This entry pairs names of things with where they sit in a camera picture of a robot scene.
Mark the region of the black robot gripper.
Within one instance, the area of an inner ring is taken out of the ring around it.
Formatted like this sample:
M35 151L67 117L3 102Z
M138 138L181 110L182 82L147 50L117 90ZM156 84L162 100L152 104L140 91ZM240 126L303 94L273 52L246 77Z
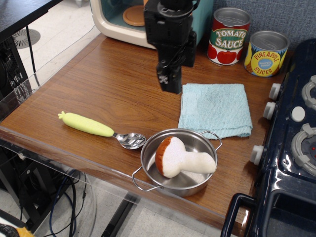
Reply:
M158 51L156 70L162 91L179 94L181 66L194 65L197 34L192 13L196 8L196 0L149 0L145 4L146 37Z

